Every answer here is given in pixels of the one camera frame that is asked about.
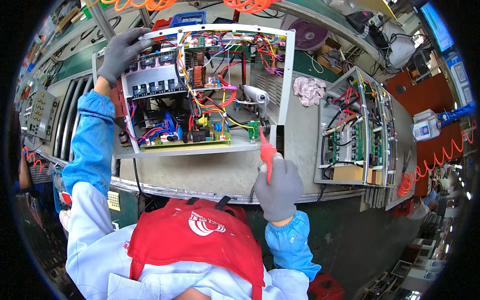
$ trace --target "red apron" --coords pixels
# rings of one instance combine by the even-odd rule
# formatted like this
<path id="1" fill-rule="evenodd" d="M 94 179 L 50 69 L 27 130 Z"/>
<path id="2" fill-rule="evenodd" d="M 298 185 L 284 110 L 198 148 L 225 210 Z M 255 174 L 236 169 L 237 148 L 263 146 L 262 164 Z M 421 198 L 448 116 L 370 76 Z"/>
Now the red apron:
<path id="1" fill-rule="evenodd" d="M 128 247 L 130 279 L 138 280 L 145 264 L 208 263 L 250 282 L 252 300 L 260 300 L 265 287 L 262 251 L 245 211 L 225 206 L 229 199 L 171 198 L 164 208 L 142 213 Z"/>

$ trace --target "copper coil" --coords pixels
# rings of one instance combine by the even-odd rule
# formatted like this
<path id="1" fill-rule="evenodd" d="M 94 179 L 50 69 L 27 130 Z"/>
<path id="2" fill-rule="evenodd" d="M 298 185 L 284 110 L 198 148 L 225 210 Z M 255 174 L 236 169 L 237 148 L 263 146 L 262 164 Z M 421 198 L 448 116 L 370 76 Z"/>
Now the copper coil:
<path id="1" fill-rule="evenodd" d="M 205 82 L 205 72 L 203 66 L 193 67 L 193 87 L 203 87 Z"/>

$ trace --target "blue sleeve cover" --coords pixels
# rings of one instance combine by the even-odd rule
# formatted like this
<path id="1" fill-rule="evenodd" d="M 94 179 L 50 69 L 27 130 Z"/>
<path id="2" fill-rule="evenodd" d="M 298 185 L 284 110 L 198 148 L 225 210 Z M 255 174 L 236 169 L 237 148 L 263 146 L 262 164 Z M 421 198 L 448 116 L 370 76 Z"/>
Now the blue sleeve cover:
<path id="1" fill-rule="evenodd" d="M 105 198 L 110 187 L 115 106 L 110 97 L 93 90 L 78 99 L 80 122 L 72 139 L 75 159 L 63 169 L 67 192 L 77 182 L 88 182 Z"/>
<path id="2" fill-rule="evenodd" d="M 437 198 L 437 191 L 435 190 L 432 190 L 428 196 L 426 196 L 425 198 L 423 198 L 423 204 L 425 205 L 428 205 L 428 202 L 430 202 L 431 200 L 435 200 Z"/>
<path id="3" fill-rule="evenodd" d="M 313 254 L 307 243 L 309 233 L 308 216 L 298 210 L 292 221 L 283 227 L 268 223 L 265 239 L 277 267 L 303 272 L 313 281 L 322 267 L 312 263 Z"/>

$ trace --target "gray cloth rag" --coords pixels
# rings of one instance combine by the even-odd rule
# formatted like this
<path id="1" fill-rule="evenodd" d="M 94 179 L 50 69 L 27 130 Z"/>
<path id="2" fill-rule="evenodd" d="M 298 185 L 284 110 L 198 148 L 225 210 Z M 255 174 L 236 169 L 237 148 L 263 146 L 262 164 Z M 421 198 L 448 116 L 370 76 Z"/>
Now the gray cloth rag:
<path id="1" fill-rule="evenodd" d="M 326 87 L 327 85 L 323 80 L 299 77 L 293 83 L 293 92 L 295 96 L 300 98 L 300 103 L 303 106 L 309 107 L 320 104 L 320 99 L 325 95 Z"/>

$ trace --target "red screwdriver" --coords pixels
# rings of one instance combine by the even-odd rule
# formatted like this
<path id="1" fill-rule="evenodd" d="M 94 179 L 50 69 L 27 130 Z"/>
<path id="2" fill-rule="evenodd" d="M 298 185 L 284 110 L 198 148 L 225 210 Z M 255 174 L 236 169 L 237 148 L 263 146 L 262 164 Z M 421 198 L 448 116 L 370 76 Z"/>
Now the red screwdriver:
<path id="1" fill-rule="evenodd" d="M 259 128 L 260 137 L 262 138 L 262 147 L 260 147 L 260 159 L 267 163 L 267 182 L 270 183 L 270 176 L 272 176 L 272 156 L 273 154 L 277 153 L 276 149 L 272 146 L 272 144 L 267 142 L 265 139 L 264 131 L 262 127 Z"/>

